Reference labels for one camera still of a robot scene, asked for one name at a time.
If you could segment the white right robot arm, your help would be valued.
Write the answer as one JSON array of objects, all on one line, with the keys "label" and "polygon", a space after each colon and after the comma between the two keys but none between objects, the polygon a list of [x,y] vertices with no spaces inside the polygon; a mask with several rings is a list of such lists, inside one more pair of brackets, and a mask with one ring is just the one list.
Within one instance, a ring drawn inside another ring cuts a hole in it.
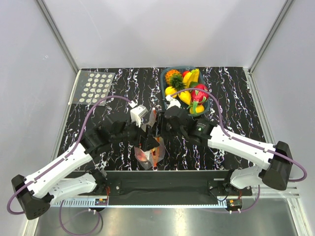
[{"label": "white right robot arm", "polygon": [[164,139],[182,136],[194,145],[223,150],[252,162],[252,167],[228,172],[223,188],[229,195],[260,184],[279,191],[287,188],[292,157],[281,156],[289,153],[284,142],[273,145],[255,141],[227,131],[205,118],[193,118],[176,106],[159,112],[156,126],[157,135]]}]

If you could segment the clear zip top bag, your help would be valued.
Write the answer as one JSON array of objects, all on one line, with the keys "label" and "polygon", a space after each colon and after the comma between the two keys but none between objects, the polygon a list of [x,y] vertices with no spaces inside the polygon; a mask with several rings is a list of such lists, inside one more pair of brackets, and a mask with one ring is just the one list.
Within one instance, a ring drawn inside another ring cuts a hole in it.
[{"label": "clear zip top bag", "polygon": [[148,111],[139,105],[131,110],[130,115],[136,127],[135,158],[145,170],[157,170],[158,162],[165,155],[165,145],[163,138],[155,136],[156,110]]}]

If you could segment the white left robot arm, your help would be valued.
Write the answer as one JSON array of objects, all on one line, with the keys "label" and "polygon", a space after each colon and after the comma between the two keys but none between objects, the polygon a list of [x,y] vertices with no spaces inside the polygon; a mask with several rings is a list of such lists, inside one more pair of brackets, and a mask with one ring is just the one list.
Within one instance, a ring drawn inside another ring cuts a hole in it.
[{"label": "white left robot arm", "polygon": [[51,205],[70,197],[108,190],[105,171],[89,170],[80,177],[62,181],[80,166],[109,150],[112,144],[128,141],[142,151],[159,147],[150,130],[144,131],[135,122],[102,122],[87,130],[65,153],[47,166],[26,177],[16,175],[12,186],[28,220],[43,215]]}]

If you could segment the pink peach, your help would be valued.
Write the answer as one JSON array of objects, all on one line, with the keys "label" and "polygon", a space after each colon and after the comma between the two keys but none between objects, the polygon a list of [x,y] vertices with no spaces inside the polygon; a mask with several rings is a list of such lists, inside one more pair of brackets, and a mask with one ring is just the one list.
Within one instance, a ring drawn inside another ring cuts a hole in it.
[{"label": "pink peach", "polygon": [[139,161],[141,165],[149,165],[150,152],[139,149],[136,154],[136,159]]}]

